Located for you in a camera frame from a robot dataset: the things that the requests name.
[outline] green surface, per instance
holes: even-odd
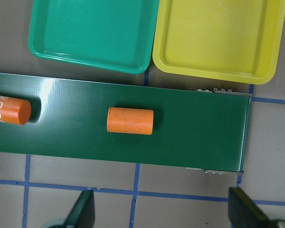
[[[0,123],[0,152],[242,171],[249,97],[9,74],[0,95],[33,109]],[[152,109],[153,134],[108,133],[109,107]]]
[[[37,57],[130,74],[150,62],[159,0],[34,0]]]

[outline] tiled floor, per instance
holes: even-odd
[[[151,63],[126,75],[33,57],[27,48],[32,1],[0,0],[0,72],[196,90],[249,85],[170,75]],[[95,228],[229,228],[228,187],[241,187],[270,218],[285,219],[285,24],[277,71],[254,86],[242,179],[178,167],[0,152],[0,228],[40,228],[95,190]]]

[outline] orange object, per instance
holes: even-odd
[[[0,122],[24,125],[29,121],[29,101],[0,96]]]
[[[110,107],[107,118],[108,132],[152,134],[153,110]]]

